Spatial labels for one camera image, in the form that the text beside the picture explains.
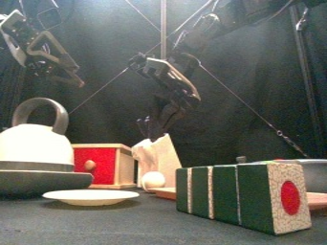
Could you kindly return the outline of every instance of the green block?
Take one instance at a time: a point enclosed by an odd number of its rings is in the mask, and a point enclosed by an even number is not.
[[[204,218],[209,213],[208,167],[192,167],[192,214]]]
[[[236,165],[213,166],[214,219],[238,225]]]
[[[176,169],[176,210],[189,212],[188,209],[188,168]]]
[[[237,180],[241,226],[270,234],[273,220],[266,165],[238,165]]]

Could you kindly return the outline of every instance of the white ball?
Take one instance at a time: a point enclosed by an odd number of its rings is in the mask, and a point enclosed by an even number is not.
[[[146,192],[150,192],[150,188],[162,188],[165,184],[164,175],[157,171],[146,172],[140,180],[140,185]]]

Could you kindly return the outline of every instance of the wooden box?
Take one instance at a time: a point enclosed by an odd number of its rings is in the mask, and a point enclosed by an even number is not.
[[[121,144],[74,144],[74,172],[93,175],[90,189],[134,187],[130,148]]]

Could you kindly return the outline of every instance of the white kettle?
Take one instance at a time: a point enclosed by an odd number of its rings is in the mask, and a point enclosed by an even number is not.
[[[46,104],[55,111],[53,126],[26,123],[30,112]],[[71,166],[74,153],[70,142],[63,135],[67,121],[66,110],[54,100],[33,98],[22,102],[14,110],[13,127],[0,134],[0,161]]]

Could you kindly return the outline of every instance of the metal pole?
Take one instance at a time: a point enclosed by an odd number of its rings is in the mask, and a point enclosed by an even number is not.
[[[161,59],[165,59],[166,48],[166,2],[161,0]]]

